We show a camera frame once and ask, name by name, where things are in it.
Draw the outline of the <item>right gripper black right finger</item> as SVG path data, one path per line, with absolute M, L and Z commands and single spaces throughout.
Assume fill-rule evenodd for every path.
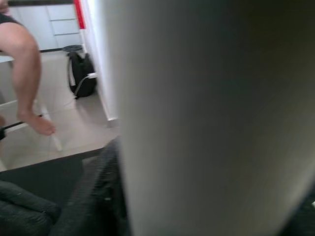
M 315 190 L 301 203 L 281 236 L 315 236 Z

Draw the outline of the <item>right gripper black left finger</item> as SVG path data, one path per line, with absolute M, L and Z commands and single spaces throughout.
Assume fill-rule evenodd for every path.
M 119 144 L 119 138 L 113 139 L 86 166 L 51 236 L 130 235 Z

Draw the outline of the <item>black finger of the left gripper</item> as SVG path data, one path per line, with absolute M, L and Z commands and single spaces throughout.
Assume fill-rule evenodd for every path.
M 61 208 L 10 182 L 0 183 L 0 234 L 46 236 L 57 222 Z

